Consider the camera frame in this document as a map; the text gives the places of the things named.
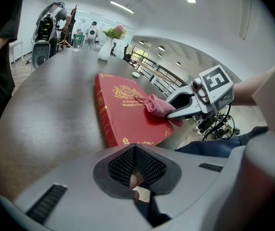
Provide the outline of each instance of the book cover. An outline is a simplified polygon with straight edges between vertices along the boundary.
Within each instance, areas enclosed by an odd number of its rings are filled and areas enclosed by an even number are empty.
[[[98,74],[95,78],[99,113],[110,147],[147,143],[156,145],[174,133],[164,118],[147,111],[134,96],[148,98],[137,82],[127,78]]]

